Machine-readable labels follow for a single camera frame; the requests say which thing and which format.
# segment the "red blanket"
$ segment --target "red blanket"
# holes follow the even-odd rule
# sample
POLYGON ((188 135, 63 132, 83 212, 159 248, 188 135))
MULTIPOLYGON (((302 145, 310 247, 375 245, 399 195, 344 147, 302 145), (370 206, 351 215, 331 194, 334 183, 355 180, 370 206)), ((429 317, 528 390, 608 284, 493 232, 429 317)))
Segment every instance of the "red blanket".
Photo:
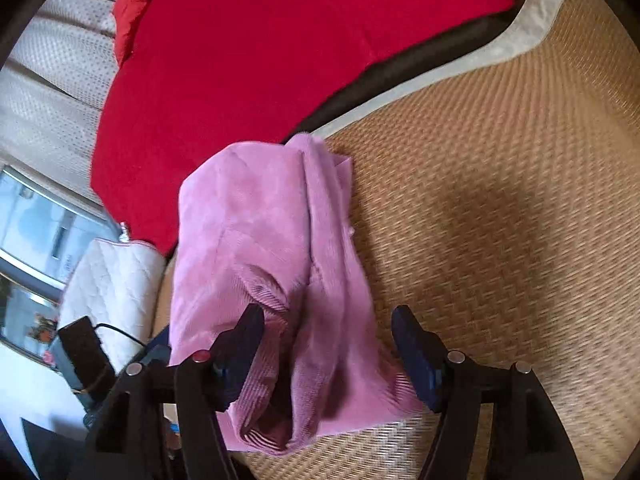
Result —
POLYGON ((281 141, 373 63, 514 0, 118 0, 123 61, 92 186, 166 253, 178 190, 239 140, 281 141))

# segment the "bamboo mat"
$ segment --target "bamboo mat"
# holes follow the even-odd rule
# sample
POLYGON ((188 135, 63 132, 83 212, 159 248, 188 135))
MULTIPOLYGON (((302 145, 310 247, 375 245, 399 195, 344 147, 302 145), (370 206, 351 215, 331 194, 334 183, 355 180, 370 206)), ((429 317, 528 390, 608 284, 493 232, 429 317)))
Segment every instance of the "bamboo mat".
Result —
MULTIPOLYGON (((533 363, 586 479, 612 479, 640 439, 639 132, 638 50, 602 0, 567 0, 534 50, 328 139, 354 158, 380 337, 391 345, 391 311, 407 303, 482 364, 533 363)), ((436 421, 245 460, 262 480, 413 479, 436 421)))

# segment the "quilted fabric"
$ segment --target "quilted fabric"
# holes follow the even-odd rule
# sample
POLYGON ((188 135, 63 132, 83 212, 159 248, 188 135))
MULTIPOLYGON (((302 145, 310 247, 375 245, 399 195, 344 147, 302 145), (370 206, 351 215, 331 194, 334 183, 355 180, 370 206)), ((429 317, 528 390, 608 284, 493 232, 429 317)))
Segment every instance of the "quilted fabric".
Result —
MULTIPOLYGON (((108 323, 145 342, 164 266, 162 255, 144 242, 92 240, 66 286, 58 325, 89 316, 94 326, 108 323)), ((116 373, 140 350, 115 330, 99 328, 97 333, 116 373)))

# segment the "black cable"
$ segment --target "black cable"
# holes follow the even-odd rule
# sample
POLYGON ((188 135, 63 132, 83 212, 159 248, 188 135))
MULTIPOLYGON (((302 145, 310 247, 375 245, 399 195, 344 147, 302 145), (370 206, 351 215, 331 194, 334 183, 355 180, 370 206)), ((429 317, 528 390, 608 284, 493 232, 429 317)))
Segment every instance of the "black cable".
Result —
POLYGON ((101 326, 105 328, 111 328, 111 330, 115 330, 116 332, 120 332, 122 335, 125 335, 132 341, 135 341, 136 343, 138 343, 140 346, 142 346, 142 348, 146 348, 146 345, 142 341, 140 341, 140 339, 136 339, 132 335, 127 334, 124 330, 119 329, 117 326, 109 325, 106 323, 98 323, 96 326, 94 326, 94 330, 99 329, 101 326))

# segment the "pink corduroy cloth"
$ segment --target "pink corduroy cloth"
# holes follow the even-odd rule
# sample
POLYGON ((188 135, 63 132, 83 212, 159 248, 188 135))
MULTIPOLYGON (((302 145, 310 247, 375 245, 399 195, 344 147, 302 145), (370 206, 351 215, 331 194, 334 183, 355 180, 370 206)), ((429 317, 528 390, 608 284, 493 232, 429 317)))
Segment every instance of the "pink corduroy cloth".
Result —
POLYGON ((351 159, 308 134, 233 144, 182 184, 171 364, 264 306, 242 393, 218 414, 229 450, 285 454, 423 407, 376 338, 350 199, 351 159))

